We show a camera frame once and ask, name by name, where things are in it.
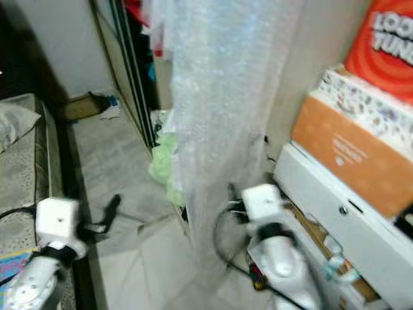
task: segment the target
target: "tile floor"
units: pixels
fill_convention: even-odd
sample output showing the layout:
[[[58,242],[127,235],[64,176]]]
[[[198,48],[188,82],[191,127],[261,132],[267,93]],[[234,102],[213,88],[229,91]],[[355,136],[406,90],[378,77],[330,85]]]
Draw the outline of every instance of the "tile floor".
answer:
[[[265,310],[270,298],[234,271],[215,292],[203,289],[175,216],[99,243],[90,265],[99,310]]]

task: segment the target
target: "mattress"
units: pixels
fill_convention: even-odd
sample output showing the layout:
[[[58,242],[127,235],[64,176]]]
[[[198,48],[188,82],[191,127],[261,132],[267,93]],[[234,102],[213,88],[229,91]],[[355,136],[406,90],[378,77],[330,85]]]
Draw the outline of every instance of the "mattress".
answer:
[[[59,146],[53,117],[33,94],[4,99],[41,115],[35,127],[1,154],[0,213],[62,196]],[[15,213],[0,222],[0,255],[35,247],[34,220]],[[76,308],[72,277],[65,283],[62,310]]]

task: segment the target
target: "white wall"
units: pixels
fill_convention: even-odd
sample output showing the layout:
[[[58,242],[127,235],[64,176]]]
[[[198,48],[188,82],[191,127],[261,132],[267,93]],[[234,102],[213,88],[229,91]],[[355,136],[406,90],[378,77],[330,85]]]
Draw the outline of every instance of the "white wall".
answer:
[[[114,88],[88,0],[2,0],[13,24],[28,24],[70,98]]]
[[[308,0],[290,48],[270,115],[268,155],[276,159],[305,94],[324,69],[343,62],[371,0]]]

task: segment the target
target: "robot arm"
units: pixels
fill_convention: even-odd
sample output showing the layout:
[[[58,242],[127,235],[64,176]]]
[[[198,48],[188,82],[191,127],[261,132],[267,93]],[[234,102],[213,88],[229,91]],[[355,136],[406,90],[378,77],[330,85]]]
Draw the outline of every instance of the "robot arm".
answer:
[[[106,208],[105,219],[86,225],[79,221],[77,201],[47,198],[39,202],[36,234],[41,249],[8,284],[4,309],[55,310],[73,262],[86,255],[85,229],[89,235],[107,232],[120,201],[116,195]]]

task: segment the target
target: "tissue box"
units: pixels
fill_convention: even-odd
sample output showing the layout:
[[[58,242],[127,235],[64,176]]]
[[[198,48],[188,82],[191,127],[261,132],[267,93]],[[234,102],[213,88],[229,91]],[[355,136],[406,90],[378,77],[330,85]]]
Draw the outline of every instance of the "tissue box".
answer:
[[[326,70],[318,90],[331,107],[413,161],[413,107],[351,74],[343,65]]]
[[[413,0],[375,0],[345,62],[357,76],[413,105]]]
[[[413,202],[413,163],[332,105],[312,92],[292,139],[383,216],[397,216]]]

